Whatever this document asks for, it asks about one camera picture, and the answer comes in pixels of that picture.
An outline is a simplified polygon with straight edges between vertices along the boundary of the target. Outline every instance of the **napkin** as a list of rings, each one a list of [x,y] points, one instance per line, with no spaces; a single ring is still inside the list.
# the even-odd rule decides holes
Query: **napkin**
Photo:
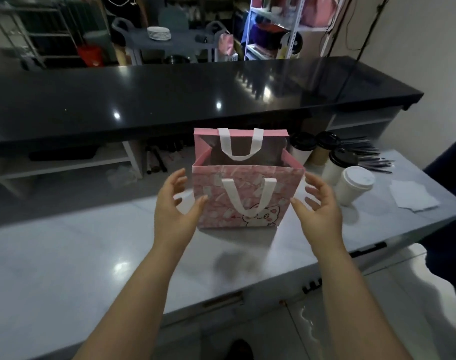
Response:
[[[398,207],[409,208],[413,212],[440,205],[440,202],[426,191],[423,184],[413,181],[393,180],[390,184],[390,192]]]

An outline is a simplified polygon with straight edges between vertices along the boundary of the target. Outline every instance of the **black pole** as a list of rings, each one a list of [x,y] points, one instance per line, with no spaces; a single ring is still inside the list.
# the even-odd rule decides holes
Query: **black pole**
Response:
[[[333,50],[333,47],[335,46],[335,42],[338,39],[338,34],[340,34],[341,26],[343,25],[343,22],[345,21],[345,17],[347,16],[347,12],[348,12],[348,9],[350,8],[350,5],[351,5],[352,1],[353,0],[348,0],[347,6],[345,8],[345,11],[343,12],[343,15],[341,16],[340,23],[338,24],[338,29],[335,32],[335,35],[333,36],[333,40],[331,41],[330,50],[328,50],[327,57],[330,56],[331,51]]]
[[[369,30],[369,32],[368,32],[368,35],[366,36],[365,42],[363,43],[363,46],[362,46],[362,48],[360,49],[360,53],[358,53],[358,57],[356,58],[357,61],[359,61],[360,58],[362,57],[362,54],[363,54],[363,52],[365,51],[365,48],[366,48],[366,46],[368,45],[368,42],[370,41],[370,36],[372,35],[373,30],[375,29],[375,26],[376,26],[376,24],[378,23],[378,20],[380,19],[380,15],[381,15],[381,13],[383,12],[383,9],[385,8],[385,6],[387,5],[387,2],[388,2],[388,0],[383,0],[383,2],[381,3],[381,5],[378,5],[378,6],[376,7],[376,16],[375,16],[375,20],[373,20],[373,23],[372,23],[372,25],[370,26],[370,30]]]

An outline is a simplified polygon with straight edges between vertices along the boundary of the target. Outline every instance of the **white cord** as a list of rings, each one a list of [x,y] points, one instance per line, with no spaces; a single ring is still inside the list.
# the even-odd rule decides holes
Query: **white cord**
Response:
[[[108,0],[108,1],[111,2],[111,3],[112,3],[113,5],[115,5],[115,6],[118,6],[119,8],[122,7],[122,6],[124,6],[124,5],[126,5],[126,4],[128,4],[128,3],[130,3],[131,5],[136,5],[136,0],[126,0],[126,2],[123,3],[123,4],[121,4],[121,5],[115,4],[115,3],[114,3],[113,1],[111,1],[111,0]]]

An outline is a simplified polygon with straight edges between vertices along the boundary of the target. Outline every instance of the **cat illustration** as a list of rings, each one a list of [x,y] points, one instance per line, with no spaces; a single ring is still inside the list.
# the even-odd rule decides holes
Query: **cat illustration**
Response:
[[[243,215],[243,221],[246,222],[246,226],[258,227],[258,226],[273,226],[275,221],[278,220],[278,214],[280,213],[279,206],[271,206],[263,209],[254,218]]]

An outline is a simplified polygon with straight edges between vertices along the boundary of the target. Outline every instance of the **dark blue fabric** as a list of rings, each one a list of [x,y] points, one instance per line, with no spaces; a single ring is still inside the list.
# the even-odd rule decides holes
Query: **dark blue fabric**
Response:
[[[425,173],[456,196],[456,143],[431,163]],[[456,292],[456,220],[420,243],[426,248],[427,268],[450,282]]]

